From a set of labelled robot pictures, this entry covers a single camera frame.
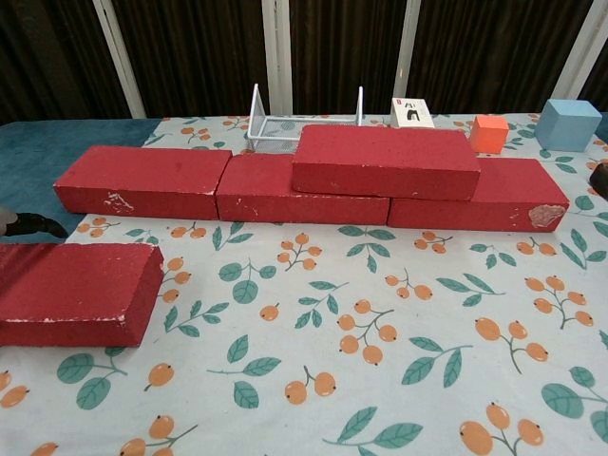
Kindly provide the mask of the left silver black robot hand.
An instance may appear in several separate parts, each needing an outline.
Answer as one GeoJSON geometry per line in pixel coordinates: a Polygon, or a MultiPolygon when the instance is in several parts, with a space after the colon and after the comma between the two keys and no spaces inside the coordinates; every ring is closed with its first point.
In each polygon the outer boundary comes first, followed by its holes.
{"type": "Polygon", "coordinates": [[[48,233],[55,238],[67,238],[68,232],[56,220],[35,213],[15,213],[1,207],[1,236],[15,237],[48,233]]]}

